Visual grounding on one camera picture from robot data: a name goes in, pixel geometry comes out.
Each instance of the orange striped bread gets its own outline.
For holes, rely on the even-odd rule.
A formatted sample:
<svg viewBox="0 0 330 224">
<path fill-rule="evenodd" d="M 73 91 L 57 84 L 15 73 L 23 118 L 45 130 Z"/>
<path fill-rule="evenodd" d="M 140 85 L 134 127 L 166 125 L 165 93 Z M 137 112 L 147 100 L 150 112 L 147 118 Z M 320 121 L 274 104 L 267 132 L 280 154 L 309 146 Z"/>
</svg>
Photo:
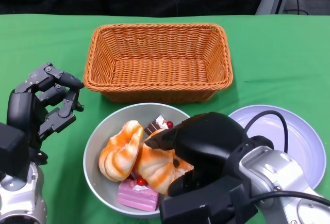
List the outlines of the orange striped bread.
<svg viewBox="0 0 330 224">
<path fill-rule="evenodd" d="M 149 138 L 161 131 L 155 131 Z M 167 195 L 170 184 L 187 171 L 192 170 L 193 166 L 176 157 L 174 150 L 152 149 L 143 144 L 135 168 L 153 190 Z"/>
<path fill-rule="evenodd" d="M 128 121 L 122 130 L 111 137 L 100 154 L 98 166 L 101 173 L 113 181 L 126 179 L 142 148 L 143 127 L 138 121 Z"/>
</svg>

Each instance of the gray bowl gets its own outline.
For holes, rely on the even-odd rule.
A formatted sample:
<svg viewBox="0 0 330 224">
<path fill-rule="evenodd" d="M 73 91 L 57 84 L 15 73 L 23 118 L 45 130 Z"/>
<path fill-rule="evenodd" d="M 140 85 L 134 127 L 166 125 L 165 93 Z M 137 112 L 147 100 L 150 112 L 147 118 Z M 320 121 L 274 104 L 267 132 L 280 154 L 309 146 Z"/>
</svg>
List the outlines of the gray bowl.
<svg viewBox="0 0 330 224">
<path fill-rule="evenodd" d="M 113 210 L 129 216 L 143 218 L 159 215 L 159 209 L 153 212 L 146 212 L 117 203 L 119 183 L 107 179 L 101 174 L 98 168 L 100 152 L 105 148 L 109 138 L 117 134 L 127 121 L 138 120 L 139 123 L 145 127 L 159 115 L 171 120 L 174 125 L 189 118 L 186 113 L 169 105 L 157 103 L 135 104 L 122 108 L 104 119 L 96 127 L 87 142 L 84 152 L 84 173 L 86 181 L 97 198 Z"/>
</svg>

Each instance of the white frosting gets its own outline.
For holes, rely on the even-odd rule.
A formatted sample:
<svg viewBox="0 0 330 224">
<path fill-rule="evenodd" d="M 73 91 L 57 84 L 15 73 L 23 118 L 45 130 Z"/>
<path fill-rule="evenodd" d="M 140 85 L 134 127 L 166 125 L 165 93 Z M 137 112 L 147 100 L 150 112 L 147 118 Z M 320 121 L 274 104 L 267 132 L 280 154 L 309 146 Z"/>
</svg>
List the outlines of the white frosting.
<svg viewBox="0 0 330 224">
<path fill-rule="evenodd" d="M 156 118 L 156 123 L 162 128 L 162 129 L 168 129 L 165 118 L 161 115 Z"/>
<path fill-rule="evenodd" d="M 148 187 L 146 186 L 140 186 L 140 185 L 135 185 L 133 190 L 136 190 L 136 191 L 142 191 L 142 190 L 150 190 Z"/>
</svg>

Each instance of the green table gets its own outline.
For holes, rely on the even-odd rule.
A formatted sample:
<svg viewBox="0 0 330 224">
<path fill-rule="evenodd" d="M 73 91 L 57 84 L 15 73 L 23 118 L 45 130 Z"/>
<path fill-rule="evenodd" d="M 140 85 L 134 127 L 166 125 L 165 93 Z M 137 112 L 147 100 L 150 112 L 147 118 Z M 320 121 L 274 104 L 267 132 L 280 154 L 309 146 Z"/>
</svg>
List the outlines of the green table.
<svg viewBox="0 0 330 224">
<path fill-rule="evenodd" d="M 225 29 L 234 68 L 234 83 L 203 104 L 175 105 L 189 115 L 218 111 L 230 114 L 247 105 L 269 104 L 304 118 L 321 137 L 330 155 L 330 17 L 293 15 L 189 18 L 0 16 L 0 121 L 6 121 L 10 91 L 41 64 L 83 78 L 93 30 L 110 23 L 214 22 Z M 95 127 L 126 105 L 115 104 L 87 89 L 77 120 L 44 142 L 49 155 L 43 190 L 48 224 L 145 224 L 159 219 L 134 219 L 102 204 L 90 191 L 83 173 L 83 153 Z M 330 169 L 317 188 L 330 199 Z M 264 223 L 260 213 L 249 223 Z"/>
</svg>

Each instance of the wicker basket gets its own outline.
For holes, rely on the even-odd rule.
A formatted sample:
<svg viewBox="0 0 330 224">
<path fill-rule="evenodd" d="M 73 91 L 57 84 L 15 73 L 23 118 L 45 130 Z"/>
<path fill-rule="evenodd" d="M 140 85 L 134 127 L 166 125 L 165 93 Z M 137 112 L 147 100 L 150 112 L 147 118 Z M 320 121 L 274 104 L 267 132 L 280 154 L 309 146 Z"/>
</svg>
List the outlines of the wicker basket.
<svg viewBox="0 0 330 224">
<path fill-rule="evenodd" d="M 116 24 L 92 36 L 84 83 L 114 102 L 205 102 L 233 81 L 215 24 Z"/>
</svg>

